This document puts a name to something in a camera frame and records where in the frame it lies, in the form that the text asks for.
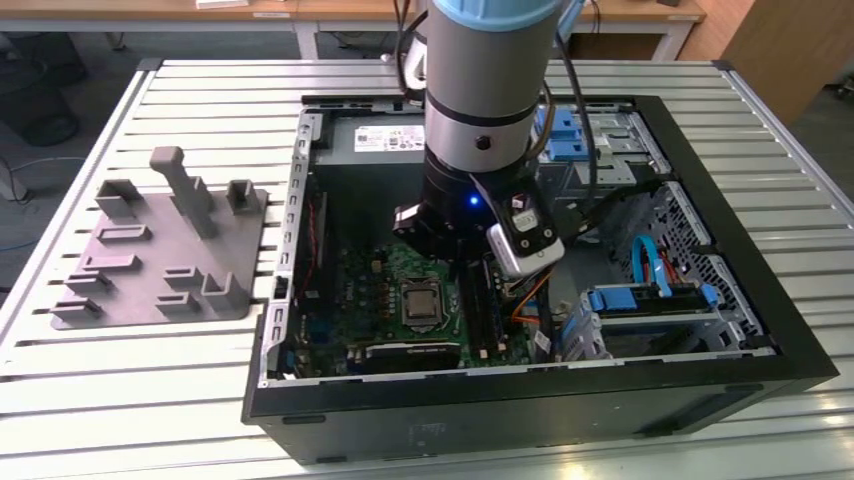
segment cable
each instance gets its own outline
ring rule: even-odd
[[[545,122],[542,123],[542,131],[538,134],[538,138],[536,139],[536,143],[530,146],[530,149],[524,154],[524,161],[530,161],[538,154],[545,150],[545,144],[548,143],[548,133],[550,132],[550,128],[554,123],[554,99],[550,96],[550,88],[548,88],[548,83],[542,80],[542,93],[545,94],[545,105],[548,105],[548,111],[545,112]]]
[[[26,194],[23,194],[22,197],[17,196],[17,192],[14,191],[14,170],[11,170],[11,167],[9,167],[9,162],[2,155],[0,155],[0,163],[2,163],[2,167],[9,174],[9,189],[11,190],[11,201],[22,207],[29,203],[30,199],[25,198]]]
[[[569,83],[572,84],[572,93],[574,94],[574,105],[577,106],[577,116],[581,119],[581,130],[584,134],[584,142],[586,143],[586,160],[589,167],[589,184],[586,186],[586,207],[592,206],[592,202],[596,198],[596,184],[598,181],[598,151],[592,139],[592,127],[589,126],[589,117],[586,116],[586,103],[584,103],[584,96],[581,95],[581,86],[577,81],[577,73],[574,72],[574,66],[572,65],[572,59],[569,58],[568,46],[562,43],[560,33],[554,32],[554,43],[560,47],[560,58],[562,59],[562,66],[565,67],[565,73],[569,77]]]
[[[30,245],[34,245],[35,243],[38,243],[38,240],[33,240],[31,242],[21,243],[19,245],[13,245],[10,247],[0,247],[0,253],[10,252],[11,250],[18,250],[21,248],[26,248]]]
[[[589,230],[596,228],[598,224],[604,221],[604,219],[606,218],[606,213],[613,207],[613,205],[616,205],[616,203],[621,202],[628,197],[632,197],[635,195],[655,192],[661,187],[661,185],[664,185],[664,182],[669,180],[673,180],[672,175],[669,174],[659,175],[651,180],[645,180],[644,182],[640,182],[636,185],[631,185],[628,187],[620,187],[616,190],[610,191],[610,193],[608,193],[604,196],[604,198],[598,200],[598,203],[596,203],[592,206],[592,208],[586,211],[586,214],[581,219],[580,226],[577,227],[577,230],[573,233],[562,236],[561,238],[562,242],[566,245],[572,245],[577,237],[580,237],[584,233],[586,233]]]
[[[536,294],[536,291],[540,289],[540,287],[545,283],[545,280],[548,280],[548,278],[550,277],[550,272],[552,272],[552,267],[550,266],[545,267],[545,270],[542,271],[542,278],[538,279],[538,282],[536,282],[536,285],[533,285],[533,288],[530,289],[528,294],[524,296],[524,298],[518,302],[518,305],[516,305],[516,308],[512,311],[512,315],[509,316],[509,318],[513,321],[516,317],[518,317],[518,312],[521,311],[521,307],[524,307],[524,304],[528,303],[528,300]]]
[[[536,291],[536,315],[538,316],[538,333],[545,335],[548,345],[553,345],[554,324],[550,318],[550,305],[548,300],[548,279],[542,282],[540,289]],[[536,363],[545,363],[550,357],[550,347],[548,351],[536,349]]]
[[[601,10],[598,9],[598,2],[596,0],[589,0],[592,3],[593,17],[592,17],[592,31],[589,33],[594,33],[596,35],[601,33]]]
[[[78,160],[81,162],[85,162],[85,158],[82,157],[47,157],[47,158],[39,158],[38,160],[33,160],[31,162],[26,162],[22,165],[18,165],[17,167],[11,168],[10,170],[11,172],[17,172],[19,170],[23,170],[25,168],[31,167],[33,165],[38,165],[39,163],[69,161],[69,160]]]
[[[412,35],[414,29],[420,26],[420,24],[426,19],[426,10],[424,10],[420,15],[414,18],[412,23],[405,30],[402,30],[402,22],[405,20],[405,16],[408,14],[409,9],[409,0],[402,2],[402,12],[400,12],[397,8],[397,1],[394,2],[394,15],[397,15],[397,43],[394,45],[394,66],[396,66],[396,74],[397,74],[397,87],[400,88],[400,92],[402,93],[402,98],[409,100],[410,102],[422,103],[424,99],[418,98],[418,92],[412,90],[405,84],[405,76],[402,74],[402,42],[405,38]]]

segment metal table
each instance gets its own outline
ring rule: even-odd
[[[854,470],[854,209],[737,75],[707,63],[582,62],[589,94],[659,95],[841,375],[687,437],[300,467],[240,424],[254,315],[228,322],[55,331],[59,298],[107,178],[162,190],[151,147],[179,145],[210,188],[270,193],[253,296],[270,292],[276,236],[304,94],[394,92],[368,61],[166,61],[139,71],[0,311],[3,479],[756,478]],[[557,64],[556,93],[568,93]]]

